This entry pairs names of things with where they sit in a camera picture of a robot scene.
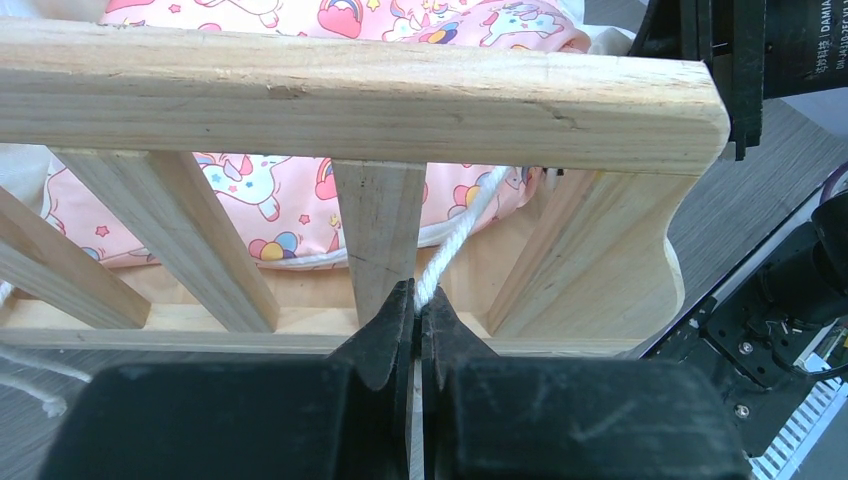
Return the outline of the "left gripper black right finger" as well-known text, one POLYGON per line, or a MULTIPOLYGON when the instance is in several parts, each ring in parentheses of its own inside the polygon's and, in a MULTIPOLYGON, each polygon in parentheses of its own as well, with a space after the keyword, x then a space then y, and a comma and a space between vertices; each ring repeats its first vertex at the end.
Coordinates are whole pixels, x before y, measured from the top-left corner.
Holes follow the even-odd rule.
POLYGON ((708 379, 676 362, 497 354, 443 291, 421 309, 428 479, 745 479, 708 379))

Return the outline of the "pink printed cushion with ties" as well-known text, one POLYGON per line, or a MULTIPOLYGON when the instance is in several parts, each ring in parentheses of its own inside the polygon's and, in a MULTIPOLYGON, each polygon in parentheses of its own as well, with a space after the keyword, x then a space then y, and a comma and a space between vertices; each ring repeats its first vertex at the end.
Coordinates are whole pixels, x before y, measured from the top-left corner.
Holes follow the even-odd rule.
MULTIPOLYGON (((591 25, 581 1, 112 1, 108 23, 625 54, 631 31, 591 25)), ((262 268, 338 268, 346 257, 328 158, 199 152, 208 183, 262 268)), ((1 183, 108 267, 153 255, 47 148, 5 144, 1 183)))

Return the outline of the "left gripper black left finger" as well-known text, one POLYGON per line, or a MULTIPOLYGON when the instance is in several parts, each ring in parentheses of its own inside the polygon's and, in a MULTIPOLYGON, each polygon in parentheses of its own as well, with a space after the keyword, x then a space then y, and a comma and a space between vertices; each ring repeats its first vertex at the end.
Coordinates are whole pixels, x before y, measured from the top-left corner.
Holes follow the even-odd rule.
POLYGON ((43 479, 405 479, 412 280, 326 356, 147 363, 98 373, 43 479))

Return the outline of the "wooden slatted pet bed frame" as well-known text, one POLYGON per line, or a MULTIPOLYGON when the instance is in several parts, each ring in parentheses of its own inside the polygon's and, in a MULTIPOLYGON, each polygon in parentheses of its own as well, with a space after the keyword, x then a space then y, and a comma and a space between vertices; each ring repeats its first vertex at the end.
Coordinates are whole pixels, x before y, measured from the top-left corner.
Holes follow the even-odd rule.
POLYGON ((611 355, 685 293, 667 231, 724 149, 697 62, 5 17, 1 139, 48 146, 160 265, 114 274, 8 194, 1 340, 324 353, 413 275, 428 161, 561 168, 447 272, 502 352, 611 355), (334 161, 348 272, 261 273, 192 152, 334 161))

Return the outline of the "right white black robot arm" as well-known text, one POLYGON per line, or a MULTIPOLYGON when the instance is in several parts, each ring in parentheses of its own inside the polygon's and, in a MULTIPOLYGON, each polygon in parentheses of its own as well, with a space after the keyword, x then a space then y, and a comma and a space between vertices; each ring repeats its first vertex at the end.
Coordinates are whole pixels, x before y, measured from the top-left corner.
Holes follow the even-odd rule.
MULTIPOLYGON (((729 113, 723 154, 741 162, 763 135, 768 100, 826 92, 847 84, 844 1, 650 1, 629 53, 691 60, 709 70, 729 113)), ((825 324, 847 312, 847 194, 839 167, 819 204, 786 241, 745 262, 721 286, 724 305, 825 324)))

